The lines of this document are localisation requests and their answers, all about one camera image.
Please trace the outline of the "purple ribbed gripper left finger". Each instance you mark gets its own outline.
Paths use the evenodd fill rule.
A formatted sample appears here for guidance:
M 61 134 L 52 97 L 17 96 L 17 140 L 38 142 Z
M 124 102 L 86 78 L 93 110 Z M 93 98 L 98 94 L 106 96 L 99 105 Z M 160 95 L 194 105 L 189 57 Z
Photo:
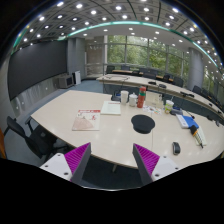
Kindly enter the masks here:
M 41 166 L 41 169 L 79 185 L 90 155 L 91 144 L 86 143 L 66 154 L 55 154 Z

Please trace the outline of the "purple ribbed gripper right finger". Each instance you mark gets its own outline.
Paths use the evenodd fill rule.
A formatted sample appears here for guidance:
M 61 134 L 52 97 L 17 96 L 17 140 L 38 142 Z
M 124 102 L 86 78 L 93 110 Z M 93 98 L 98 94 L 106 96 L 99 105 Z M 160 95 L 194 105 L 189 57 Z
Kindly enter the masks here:
M 169 157 L 159 156 L 138 144 L 133 144 L 133 156 L 143 185 L 148 185 L 180 170 L 180 167 Z

